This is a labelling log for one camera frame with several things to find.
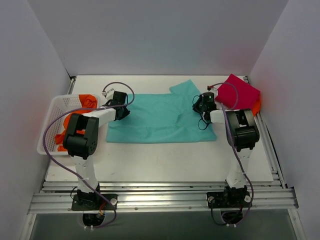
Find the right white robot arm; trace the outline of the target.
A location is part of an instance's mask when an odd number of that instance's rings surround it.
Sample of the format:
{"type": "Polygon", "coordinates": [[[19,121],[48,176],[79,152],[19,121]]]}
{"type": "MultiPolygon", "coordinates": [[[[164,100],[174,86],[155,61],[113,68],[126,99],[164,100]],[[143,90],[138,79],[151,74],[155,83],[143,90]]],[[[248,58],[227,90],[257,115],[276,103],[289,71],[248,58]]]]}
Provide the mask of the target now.
{"type": "Polygon", "coordinates": [[[200,115],[200,119],[209,124],[224,123],[226,139],[234,153],[229,172],[226,177],[226,186],[222,193],[223,203],[234,206],[236,203],[251,201],[247,192],[247,170],[250,155],[260,139],[260,133],[256,125],[251,109],[226,110],[219,109],[215,103],[215,95],[205,92],[198,96],[192,104],[192,110],[200,115]]]}

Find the teal t-shirt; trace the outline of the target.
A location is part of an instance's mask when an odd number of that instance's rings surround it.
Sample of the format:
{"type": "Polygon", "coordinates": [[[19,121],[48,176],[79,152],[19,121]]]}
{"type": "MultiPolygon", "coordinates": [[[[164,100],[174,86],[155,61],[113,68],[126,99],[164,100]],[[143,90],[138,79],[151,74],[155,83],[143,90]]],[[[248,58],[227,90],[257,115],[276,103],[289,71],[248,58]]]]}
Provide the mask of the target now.
{"type": "Polygon", "coordinates": [[[192,80],[171,86],[164,94],[129,94],[130,114],[108,124],[106,141],[124,144],[212,142],[212,127],[200,123],[193,101],[201,92],[192,80]]]}

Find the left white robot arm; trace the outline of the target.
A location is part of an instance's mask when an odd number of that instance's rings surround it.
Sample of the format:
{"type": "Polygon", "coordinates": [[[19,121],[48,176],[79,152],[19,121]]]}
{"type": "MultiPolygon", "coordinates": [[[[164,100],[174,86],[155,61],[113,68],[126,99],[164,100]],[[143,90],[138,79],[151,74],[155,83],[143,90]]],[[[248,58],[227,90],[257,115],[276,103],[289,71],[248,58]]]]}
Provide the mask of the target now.
{"type": "Polygon", "coordinates": [[[95,175],[93,154],[98,146],[99,128],[120,121],[130,114],[128,94],[114,91],[101,110],[72,113],[63,140],[63,147],[73,160],[78,178],[77,196],[90,210],[100,206],[100,185],[95,175]]]}

